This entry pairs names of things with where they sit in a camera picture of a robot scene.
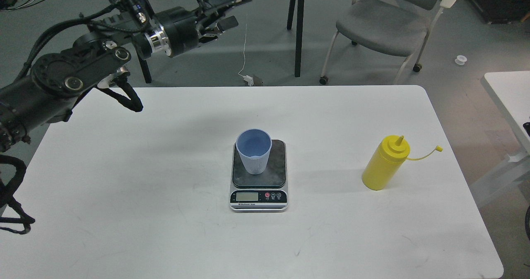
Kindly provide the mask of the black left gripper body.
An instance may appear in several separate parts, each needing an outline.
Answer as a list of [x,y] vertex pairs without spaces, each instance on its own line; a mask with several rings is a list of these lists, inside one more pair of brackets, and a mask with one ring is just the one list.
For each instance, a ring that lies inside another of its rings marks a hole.
[[206,18],[202,11],[190,11],[178,6],[158,12],[155,16],[169,39],[169,57],[176,57],[199,46],[201,22]]

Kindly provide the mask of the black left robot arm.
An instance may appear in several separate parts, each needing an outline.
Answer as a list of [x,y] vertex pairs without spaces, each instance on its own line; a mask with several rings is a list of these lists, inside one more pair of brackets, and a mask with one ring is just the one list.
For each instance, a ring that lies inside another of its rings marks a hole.
[[21,185],[26,164],[5,152],[18,142],[30,143],[30,132],[43,124],[67,122],[74,107],[89,91],[97,89],[134,112],[142,102],[128,83],[125,68],[132,44],[140,60],[164,52],[175,57],[236,27],[227,11],[252,0],[197,0],[198,7],[174,7],[155,13],[148,0],[109,0],[99,12],[63,21],[45,30],[33,45],[13,83],[1,89],[1,164],[15,168],[8,183],[1,184],[1,206],[18,217],[1,223],[21,224],[27,234],[34,218],[25,213],[14,193]]

